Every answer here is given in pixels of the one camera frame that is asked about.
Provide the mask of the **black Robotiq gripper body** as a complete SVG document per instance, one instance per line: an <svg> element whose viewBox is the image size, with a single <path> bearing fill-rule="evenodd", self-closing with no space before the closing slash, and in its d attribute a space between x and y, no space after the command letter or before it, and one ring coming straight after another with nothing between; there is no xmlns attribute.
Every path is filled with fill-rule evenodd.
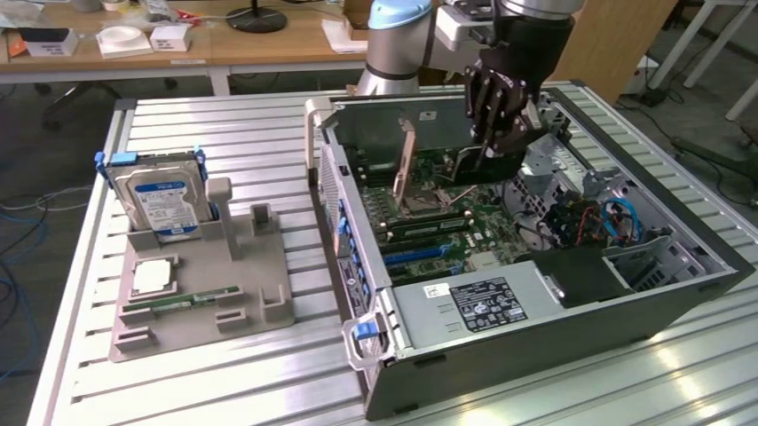
<svg viewBox="0 0 758 426"><path fill-rule="evenodd" d="M496 18L490 47L479 52L483 67L527 85L542 85L556 67L572 30L571 16L564 20Z"/></svg>

